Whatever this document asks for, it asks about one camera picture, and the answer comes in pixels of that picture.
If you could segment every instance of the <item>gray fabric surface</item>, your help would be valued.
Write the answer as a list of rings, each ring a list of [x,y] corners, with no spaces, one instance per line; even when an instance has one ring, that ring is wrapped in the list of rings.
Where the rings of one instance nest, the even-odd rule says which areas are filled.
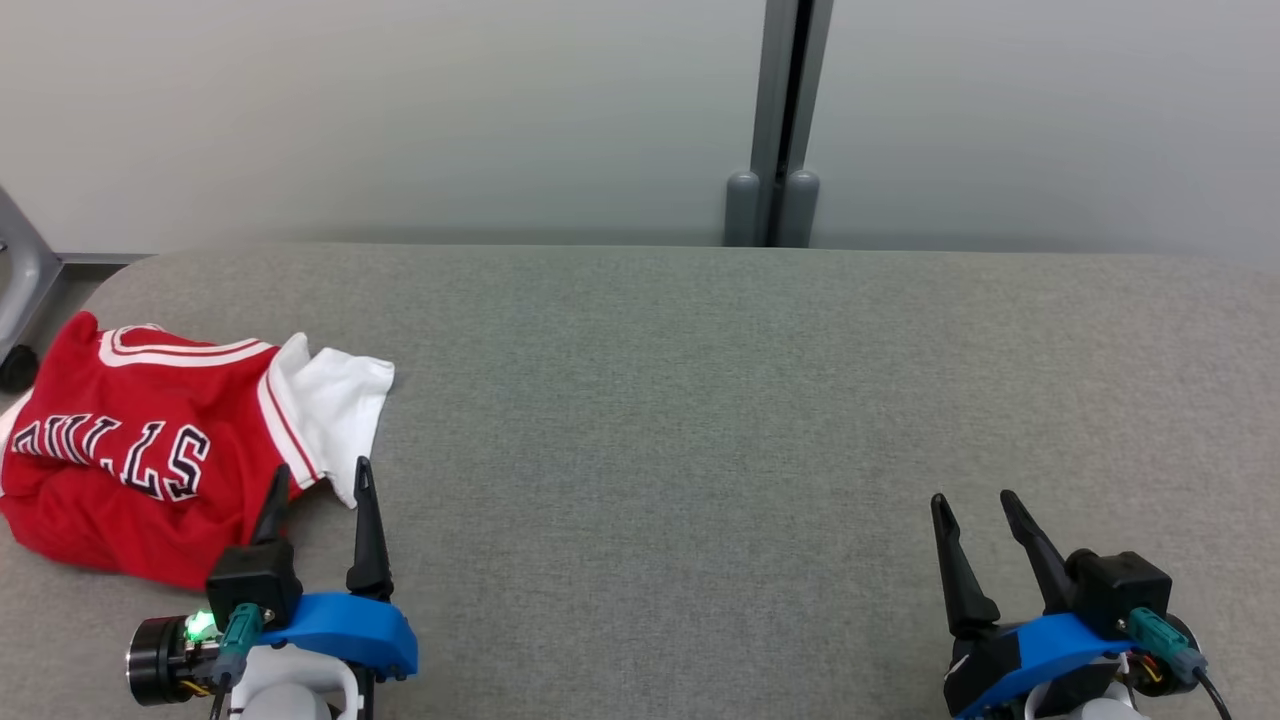
[[[381,717],[936,717],[947,492],[1006,619],[1038,612],[997,492],[1068,552],[1174,575],[1236,717],[1280,630],[1280,281],[1189,259],[276,246],[163,256],[106,325],[393,360],[374,450],[424,674]],[[353,515],[293,514],[308,589]],[[141,710],[136,624],[196,597],[0,533],[6,717]],[[1203,694],[1148,701],[1208,717]]]

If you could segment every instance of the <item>basketball jersey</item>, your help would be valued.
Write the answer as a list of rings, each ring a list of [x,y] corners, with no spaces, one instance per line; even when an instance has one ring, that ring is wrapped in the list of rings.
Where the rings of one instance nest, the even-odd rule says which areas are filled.
[[[0,511],[54,560],[201,589],[250,541],[275,469],[289,497],[324,479],[355,506],[394,368],[306,336],[192,342],[157,325],[100,331],[79,313],[32,391],[0,416]]]

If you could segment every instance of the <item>white stripe trim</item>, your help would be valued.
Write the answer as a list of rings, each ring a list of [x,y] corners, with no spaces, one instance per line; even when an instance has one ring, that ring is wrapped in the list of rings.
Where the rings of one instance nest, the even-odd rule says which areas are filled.
[[[108,331],[97,346],[97,359],[108,368],[122,368],[124,365],[168,365],[170,368],[215,368],[218,365],[230,365],[247,357],[271,350],[271,345],[257,340],[247,340],[236,345],[219,347],[183,348],[177,345],[140,345],[127,350],[143,350],[145,352],[120,355],[116,352],[116,334],[119,331]],[[173,354],[182,350],[200,350],[201,352]],[[206,355],[209,352],[227,352],[227,355]]]
[[[307,489],[315,484],[316,479],[311,477],[311,470],[307,469],[307,462],[302,457],[302,452],[293,442],[293,438],[289,437],[289,430],[284,424],[285,419],[275,411],[275,404],[271,402],[271,395],[268,389],[268,378],[270,374],[270,370],[268,370],[257,380],[257,404],[262,410],[262,419],[266,420],[266,432],[271,436],[271,442],[275,443],[280,459],[288,464],[289,470],[293,473],[293,482],[300,488]]]
[[[177,355],[218,355],[221,352],[230,352],[233,350],[241,350],[248,347],[253,343],[260,342],[257,338],[242,340],[239,342],[233,342],[230,345],[128,345],[124,342],[124,333],[128,331],[143,329],[138,325],[128,325],[115,331],[108,331],[104,336],[111,338],[111,348],[116,352],[127,351],[148,351],[148,352],[173,352]],[[146,325],[145,329],[156,329],[159,327]]]
[[[13,434],[13,425],[18,421],[18,414],[22,409],[27,406],[27,401],[31,400],[31,392],[27,391],[19,397],[4,415],[0,415],[0,497],[4,497],[4,456],[9,452],[9,436]]]

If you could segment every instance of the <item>vertical metal post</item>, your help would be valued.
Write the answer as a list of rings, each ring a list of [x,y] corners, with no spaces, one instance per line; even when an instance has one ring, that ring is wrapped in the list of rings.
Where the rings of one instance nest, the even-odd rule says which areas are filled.
[[[765,3],[751,172],[730,178],[724,245],[809,246],[818,176],[803,167],[832,3]],[[754,206],[748,197],[753,186]]]
[[[9,287],[0,296],[0,356],[4,356],[22,340],[27,323],[61,270],[61,263],[3,187],[0,241],[13,259]]]

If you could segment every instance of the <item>white wall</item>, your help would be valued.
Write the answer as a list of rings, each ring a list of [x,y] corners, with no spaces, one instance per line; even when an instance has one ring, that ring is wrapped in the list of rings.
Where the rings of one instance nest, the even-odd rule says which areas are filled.
[[[714,245],[750,156],[763,17],[764,0],[6,0],[0,184],[61,252]]]
[[[1274,0],[836,0],[819,247],[1280,261]]]

